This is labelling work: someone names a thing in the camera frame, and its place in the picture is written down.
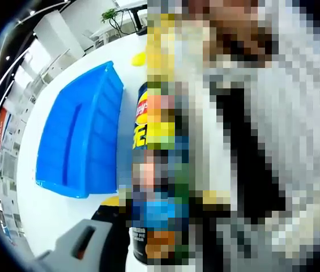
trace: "blue plastic bin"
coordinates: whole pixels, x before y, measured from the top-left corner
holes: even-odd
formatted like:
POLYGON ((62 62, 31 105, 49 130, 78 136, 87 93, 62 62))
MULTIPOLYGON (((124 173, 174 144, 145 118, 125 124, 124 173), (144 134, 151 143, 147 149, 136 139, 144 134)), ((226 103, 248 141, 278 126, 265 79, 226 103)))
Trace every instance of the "blue plastic bin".
POLYGON ((75 198, 116 192, 122 93, 112 61, 76 78, 59 93, 39 145, 39 186, 75 198))

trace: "chair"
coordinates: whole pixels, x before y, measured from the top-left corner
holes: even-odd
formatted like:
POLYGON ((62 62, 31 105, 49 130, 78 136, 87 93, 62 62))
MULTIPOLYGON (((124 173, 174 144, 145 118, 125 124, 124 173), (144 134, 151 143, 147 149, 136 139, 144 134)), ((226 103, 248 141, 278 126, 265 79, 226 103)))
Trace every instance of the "chair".
POLYGON ((146 26, 147 26, 147 17, 142 17, 142 18, 141 18, 141 22, 142 22, 142 25, 143 25, 144 27, 146 27, 146 26))
POLYGON ((91 47, 93 47, 94 49, 97 49, 98 47, 101 47, 102 45, 108 43, 108 36, 106 35, 106 33, 103 33, 100 36, 94 36, 93 32, 85 30, 82 34, 84 37, 92 41, 93 44, 91 47))

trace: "black object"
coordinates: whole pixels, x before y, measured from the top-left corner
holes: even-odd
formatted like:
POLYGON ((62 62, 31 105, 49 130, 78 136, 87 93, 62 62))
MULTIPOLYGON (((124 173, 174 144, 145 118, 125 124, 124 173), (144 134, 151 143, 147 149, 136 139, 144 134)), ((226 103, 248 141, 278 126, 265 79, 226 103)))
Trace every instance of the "black object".
POLYGON ((147 35, 147 27, 141 28, 139 31, 136 32, 138 36, 147 35))
POLYGON ((126 219, 127 215, 120 212, 118 206, 101 205, 93 215, 92 220, 113 224, 103 247, 99 271, 126 271, 126 259, 130 245, 126 219))
POLYGON ((125 8, 125 9, 119 10, 119 11, 131 11, 133 14, 133 18, 135 20, 135 23, 136 23, 137 30, 139 31, 142 29, 142 25, 141 25, 141 21, 139 20, 137 12, 140 10, 145 10, 145 9, 147 9, 147 4, 142 5, 142 6, 138 6, 138 7, 125 8))
POLYGON ((138 261, 147 264, 147 228, 132 228, 133 254, 138 261))
MULTIPOLYGON (((212 95, 221 92, 215 82, 210 84, 212 95)), ((223 116, 224 134, 230 136, 231 156, 237 162, 238 210, 250 218, 252 224, 261 223, 259 220, 270 211, 285 210, 278 177, 272 174, 271 162, 264 150, 258 148, 257 132, 251 127, 242 86, 233 84, 229 95, 215 97, 217 110, 223 116)))

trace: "white tabletop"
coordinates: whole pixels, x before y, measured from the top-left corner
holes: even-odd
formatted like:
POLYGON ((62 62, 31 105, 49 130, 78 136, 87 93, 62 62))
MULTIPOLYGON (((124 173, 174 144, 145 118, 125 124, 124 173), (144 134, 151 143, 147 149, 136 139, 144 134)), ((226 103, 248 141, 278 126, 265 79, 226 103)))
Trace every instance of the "white tabletop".
MULTIPOLYGON (((86 199, 64 197, 35 183, 36 160, 46 119, 59 92, 86 71, 107 61, 125 85, 118 129, 117 182, 131 183, 131 149, 139 87, 147 81, 146 66, 134 67, 132 57, 144 51, 147 35, 136 34, 106 44, 68 67, 57 76, 36 100, 20 147, 17 168, 17 193, 25 235, 35 256, 54 249, 58 237, 82 219, 90 219, 100 203, 110 195, 90 195, 86 199)), ((129 253, 127 265, 145 267, 129 253)))

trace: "green plant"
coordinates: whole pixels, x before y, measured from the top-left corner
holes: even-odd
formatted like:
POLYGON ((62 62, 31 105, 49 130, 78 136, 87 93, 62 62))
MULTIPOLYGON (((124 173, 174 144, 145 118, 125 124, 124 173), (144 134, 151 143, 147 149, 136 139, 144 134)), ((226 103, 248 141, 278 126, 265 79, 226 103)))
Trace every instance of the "green plant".
POLYGON ((118 14, 118 11, 115 8, 110 8, 106 12, 102 13, 102 23, 105 23, 108 20, 109 24, 115 30, 117 30, 119 36, 122 37, 122 35, 120 33, 121 27, 118 25, 118 23, 116 21, 117 14, 118 14))
POLYGON ((118 11, 116 11, 115 8, 111 8, 107 10, 106 12, 102 13, 102 23, 104 23, 107 20, 115 19, 118 14, 118 11))

